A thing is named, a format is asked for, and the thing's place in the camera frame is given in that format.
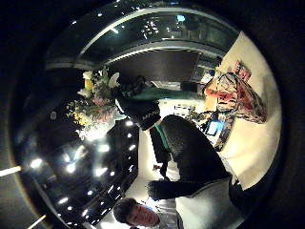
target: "person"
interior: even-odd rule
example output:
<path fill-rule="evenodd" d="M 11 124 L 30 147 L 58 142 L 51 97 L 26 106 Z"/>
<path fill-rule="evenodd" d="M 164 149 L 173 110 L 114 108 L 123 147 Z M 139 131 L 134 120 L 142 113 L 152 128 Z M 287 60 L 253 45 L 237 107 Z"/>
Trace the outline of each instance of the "person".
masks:
<path fill-rule="evenodd" d="M 183 229 L 183 222 L 175 210 L 174 199 L 159 200 L 153 211 L 134 198 L 122 198 L 113 207 L 117 221 L 130 226 L 145 226 L 153 229 Z"/>

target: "flower bouquet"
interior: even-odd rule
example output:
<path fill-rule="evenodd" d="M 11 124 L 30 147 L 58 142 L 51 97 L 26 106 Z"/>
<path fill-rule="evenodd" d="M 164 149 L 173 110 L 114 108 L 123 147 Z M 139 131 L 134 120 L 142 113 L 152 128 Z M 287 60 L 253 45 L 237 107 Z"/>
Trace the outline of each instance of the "flower bouquet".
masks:
<path fill-rule="evenodd" d="M 108 77 L 108 68 L 97 72 L 84 72 L 85 88 L 78 94 L 82 98 L 67 105 L 67 117 L 72 117 L 74 123 L 81 126 L 76 130 L 80 138 L 95 140 L 103 137 L 115 124 L 115 120 L 126 118 L 119 113 L 115 105 L 113 92 L 119 86 L 119 73 Z"/>

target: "hair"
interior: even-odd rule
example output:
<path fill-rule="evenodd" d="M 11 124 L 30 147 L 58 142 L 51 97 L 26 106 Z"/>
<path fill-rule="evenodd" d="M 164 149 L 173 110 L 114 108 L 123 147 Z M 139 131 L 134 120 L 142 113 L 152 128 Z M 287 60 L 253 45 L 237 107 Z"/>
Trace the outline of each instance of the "hair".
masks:
<path fill-rule="evenodd" d="M 113 207 L 113 214 L 116 220 L 130 225 L 127 221 L 127 216 L 135 204 L 139 203 L 134 198 L 122 198 L 117 201 Z"/>

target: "dark surface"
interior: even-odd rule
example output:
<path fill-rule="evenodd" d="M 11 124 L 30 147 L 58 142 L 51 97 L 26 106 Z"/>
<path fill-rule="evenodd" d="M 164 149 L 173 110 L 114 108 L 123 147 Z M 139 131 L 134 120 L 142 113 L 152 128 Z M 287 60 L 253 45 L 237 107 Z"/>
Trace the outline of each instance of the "dark surface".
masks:
<path fill-rule="evenodd" d="M 131 82 L 137 75 L 145 75 L 146 80 L 181 82 L 190 80 L 196 65 L 198 52 L 159 51 L 144 52 L 130 58 L 114 62 L 113 73 L 120 72 L 122 81 Z M 147 68 L 141 65 L 150 63 Z"/>
<path fill-rule="evenodd" d="M 274 186 L 240 228 L 302 228 L 305 212 L 304 3 L 295 0 L 200 3 L 250 35 L 271 65 L 281 92 L 284 129 Z M 1 2 L 0 169 L 10 167 L 10 125 L 17 118 L 11 113 L 16 78 L 20 73 L 31 77 L 52 39 L 71 20 L 100 4 L 97 0 Z M 0 200 L 1 228 L 31 225 L 36 217 L 21 198 L 13 176 L 1 177 L 0 189 L 1 196 L 5 197 Z"/>

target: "white flower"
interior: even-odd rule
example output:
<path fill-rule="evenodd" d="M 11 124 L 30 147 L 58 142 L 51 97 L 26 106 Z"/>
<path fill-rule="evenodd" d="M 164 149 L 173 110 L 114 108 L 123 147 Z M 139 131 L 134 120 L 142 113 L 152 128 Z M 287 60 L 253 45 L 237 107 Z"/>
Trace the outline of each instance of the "white flower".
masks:
<path fill-rule="evenodd" d="M 115 88 L 117 86 L 119 86 L 120 84 L 117 82 L 118 77 L 120 76 L 120 73 L 114 73 L 111 77 L 111 79 L 109 80 L 108 86 L 110 88 Z"/>
<path fill-rule="evenodd" d="M 83 78 L 84 79 L 92 79 L 92 72 L 91 71 L 87 71 L 83 73 Z"/>
<path fill-rule="evenodd" d="M 77 92 L 78 94 L 88 98 L 91 95 L 91 92 L 87 91 L 86 89 L 81 89 L 80 91 Z"/>

